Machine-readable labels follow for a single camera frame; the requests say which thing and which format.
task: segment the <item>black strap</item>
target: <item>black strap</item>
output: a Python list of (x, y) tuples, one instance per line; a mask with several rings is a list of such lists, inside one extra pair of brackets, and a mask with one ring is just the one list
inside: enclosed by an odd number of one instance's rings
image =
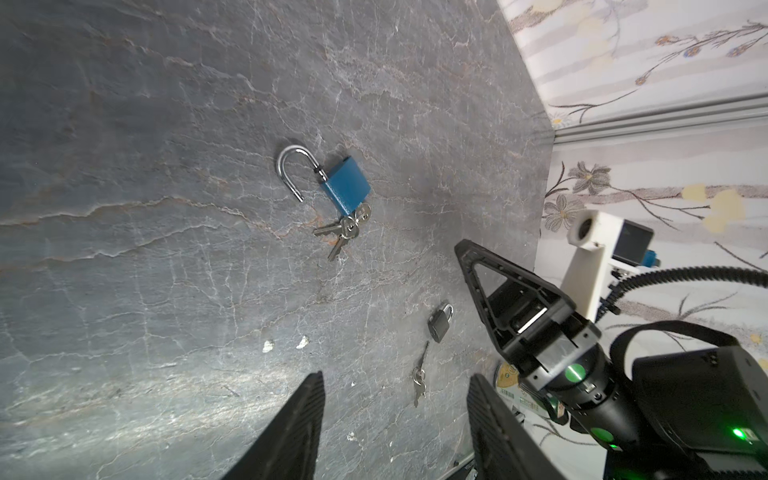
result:
[(624, 373), (624, 359), (627, 356), (627, 347), (629, 347), (629, 342), (632, 341), (634, 336), (644, 330), (679, 333), (680, 335), (690, 336), (715, 346), (739, 346), (739, 340), (734, 336), (709, 327), (697, 325), (696, 323), (684, 322), (683, 320), (664, 320), (662, 322), (636, 326), (617, 336), (616, 340), (611, 344), (611, 361), (614, 364), (614, 368), (625, 379), (627, 375)]

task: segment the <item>blue padlock body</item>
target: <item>blue padlock body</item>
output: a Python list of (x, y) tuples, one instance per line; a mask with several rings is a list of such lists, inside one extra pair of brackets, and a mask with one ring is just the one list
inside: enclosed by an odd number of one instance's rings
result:
[(352, 157), (339, 162), (328, 172), (328, 181), (320, 185), (344, 217), (353, 214), (371, 191), (368, 180)]

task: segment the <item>closed padlock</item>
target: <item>closed padlock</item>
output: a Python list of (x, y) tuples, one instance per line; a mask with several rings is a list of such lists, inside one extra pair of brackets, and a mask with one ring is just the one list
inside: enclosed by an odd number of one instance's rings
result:
[(296, 185), (288, 178), (285, 171), (285, 160), (292, 153), (302, 154), (310, 161), (312, 169), (317, 174), (320, 186), (323, 187), (323, 190), (325, 190), (328, 197), (330, 197), (344, 217), (354, 214), (355, 209), (360, 206), (371, 191), (368, 180), (362, 175), (354, 158), (345, 158), (327, 174), (323, 166), (309, 150), (301, 145), (290, 145), (285, 147), (280, 152), (280, 155), (277, 156), (275, 169), (283, 183), (296, 195), (299, 202), (303, 202), (304, 197), (296, 188)]

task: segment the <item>green circular sticker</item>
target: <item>green circular sticker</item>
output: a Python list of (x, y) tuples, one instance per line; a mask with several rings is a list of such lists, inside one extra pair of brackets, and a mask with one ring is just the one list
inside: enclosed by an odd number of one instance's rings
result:
[(573, 365), (566, 367), (565, 378), (573, 383), (579, 383), (581, 380), (587, 378), (587, 371), (584, 370), (583, 366), (574, 363)]
[(614, 441), (613, 434), (610, 433), (608, 430), (603, 430), (603, 429), (599, 429), (598, 427), (593, 427), (592, 429), (590, 429), (590, 431), (592, 432), (592, 435), (602, 440), (603, 442)]

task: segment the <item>white chip mark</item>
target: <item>white chip mark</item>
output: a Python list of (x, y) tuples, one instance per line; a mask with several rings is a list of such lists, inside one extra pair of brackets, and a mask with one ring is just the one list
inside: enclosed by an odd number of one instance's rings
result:
[(306, 335), (302, 335), (301, 342), (299, 342), (299, 345), (296, 345), (296, 349), (297, 350), (301, 350), (302, 348), (304, 348), (305, 346), (307, 346), (309, 344), (310, 344), (310, 339), (307, 338)]

